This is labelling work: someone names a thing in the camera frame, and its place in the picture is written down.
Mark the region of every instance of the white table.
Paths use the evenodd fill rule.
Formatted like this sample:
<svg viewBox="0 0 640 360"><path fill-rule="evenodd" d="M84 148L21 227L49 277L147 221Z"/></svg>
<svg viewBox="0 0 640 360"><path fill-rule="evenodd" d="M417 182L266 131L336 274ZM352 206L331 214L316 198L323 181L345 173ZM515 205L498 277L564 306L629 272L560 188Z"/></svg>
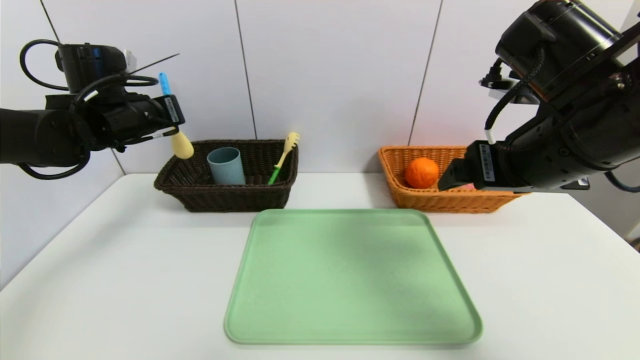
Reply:
<svg viewBox="0 0 640 360"><path fill-rule="evenodd" d="M270 347L222 323L253 213L121 178L0 292L2 360L640 359L640 255L568 195L429 215L484 323L464 347ZM381 174L300 174L288 208L393 207Z"/></svg>

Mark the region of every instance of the barcode label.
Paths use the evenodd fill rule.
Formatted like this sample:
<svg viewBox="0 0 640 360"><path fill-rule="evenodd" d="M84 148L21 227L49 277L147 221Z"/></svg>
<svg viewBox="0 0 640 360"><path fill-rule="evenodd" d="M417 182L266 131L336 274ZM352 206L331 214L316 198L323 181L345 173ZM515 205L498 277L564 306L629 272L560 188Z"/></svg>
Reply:
<svg viewBox="0 0 640 360"><path fill-rule="evenodd" d="M173 106L173 101L170 97L164 98L164 103L166 104L166 108L169 109L169 116L171 116L171 120L173 122L180 122L180 118L178 118L178 113L175 112L175 107Z"/></svg>
<svg viewBox="0 0 640 360"><path fill-rule="evenodd" d="M482 158L482 172L485 181L495 182L495 172L493 171L493 160L491 159L491 147L487 144L480 144L480 157Z"/></svg>

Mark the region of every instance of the orange ball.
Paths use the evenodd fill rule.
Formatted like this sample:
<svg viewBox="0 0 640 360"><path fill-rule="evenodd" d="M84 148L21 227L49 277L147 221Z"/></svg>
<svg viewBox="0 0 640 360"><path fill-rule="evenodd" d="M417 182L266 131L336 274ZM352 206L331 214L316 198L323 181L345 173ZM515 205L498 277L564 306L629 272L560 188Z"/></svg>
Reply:
<svg viewBox="0 0 640 360"><path fill-rule="evenodd" d="M438 182L440 169L435 161L427 158L413 160L404 171L406 182L416 189L428 189Z"/></svg>

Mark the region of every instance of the plastic cup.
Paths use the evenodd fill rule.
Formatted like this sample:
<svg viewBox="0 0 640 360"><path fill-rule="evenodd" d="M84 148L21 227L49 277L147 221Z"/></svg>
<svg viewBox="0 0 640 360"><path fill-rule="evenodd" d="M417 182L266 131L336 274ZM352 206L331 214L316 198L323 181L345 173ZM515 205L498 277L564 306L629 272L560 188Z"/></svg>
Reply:
<svg viewBox="0 0 640 360"><path fill-rule="evenodd" d="M218 185L245 185L240 150L221 147L207 155L211 175Z"/></svg>

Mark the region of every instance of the orange wicker basket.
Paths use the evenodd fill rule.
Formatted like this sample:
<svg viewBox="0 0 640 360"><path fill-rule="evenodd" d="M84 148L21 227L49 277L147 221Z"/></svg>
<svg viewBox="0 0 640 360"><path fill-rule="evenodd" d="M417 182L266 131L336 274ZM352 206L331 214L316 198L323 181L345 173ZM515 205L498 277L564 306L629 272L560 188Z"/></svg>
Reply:
<svg viewBox="0 0 640 360"><path fill-rule="evenodd" d="M387 146L378 151L380 163L385 169L391 196L398 208L410 208L430 213L493 213L509 201L523 194L513 192L489 192L455 188L438 191L438 185L430 189L410 188L404 178L404 170L416 158L429 158L440 168L440 176L455 158L463 158L464 146Z"/></svg>

